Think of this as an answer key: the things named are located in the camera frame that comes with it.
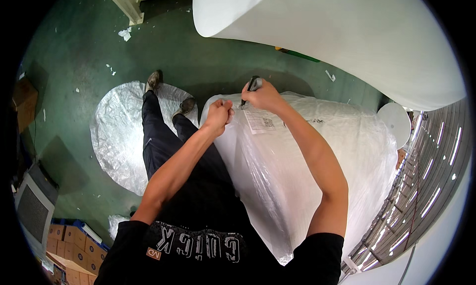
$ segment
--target air conditioner unit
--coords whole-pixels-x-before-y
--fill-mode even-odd
[[[15,209],[28,244],[38,257],[46,253],[48,230],[57,199],[54,181],[37,163],[33,164],[15,195]]]

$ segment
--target sneaker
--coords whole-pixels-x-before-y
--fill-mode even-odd
[[[185,99],[180,103],[179,109],[172,115],[172,118],[177,114],[188,115],[193,110],[195,103],[196,100],[193,97]]]
[[[161,74],[161,70],[152,72],[152,74],[147,79],[146,92],[149,90],[152,90],[153,92],[157,91],[157,89],[160,87],[159,83],[163,81]]]

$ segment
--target white cylindrical core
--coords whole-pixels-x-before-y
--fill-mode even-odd
[[[99,244],[102,243],[102,238],[100,238],[99,235],[97,235],[94,231],[92,231],[92,229],[86,223],[83,223],[81,227],[83,228],[84,231],[86,231],[86,233],[90,237],[92,237],[93,240],[95,240]]]

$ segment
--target painted concrete floor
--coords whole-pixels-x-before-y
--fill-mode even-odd
[[[189,8],[192,0],[142,2],[144,23],[134,26],[125,42],[118,32],[128,27],[128,18],[111,0],[59,0],[33,36],[19,69],[39,91],[36,123],[23,137],[60,186],[54,217],[85,221],[107,244],[112,244],[108,216],[128,216],[140,203],[139,196],[101,170],[91,145],[89,122],[112,88],[132,80],[145,82],[160,68],[166,83],[197,99],[199,110],[213,95],[241,92],[253,75],[266,78],[280,92],[374,111],[388,100],[364,81],[324,62],[263,44],[203,38]],[[106,64],[116,71],[114,76]],[[335,82],[326,69],[336,76]]]

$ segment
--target qr code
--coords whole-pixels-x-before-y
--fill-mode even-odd
[[[263,123],[265,127],[274,127],[273,121],[271,119],[263,118]]]

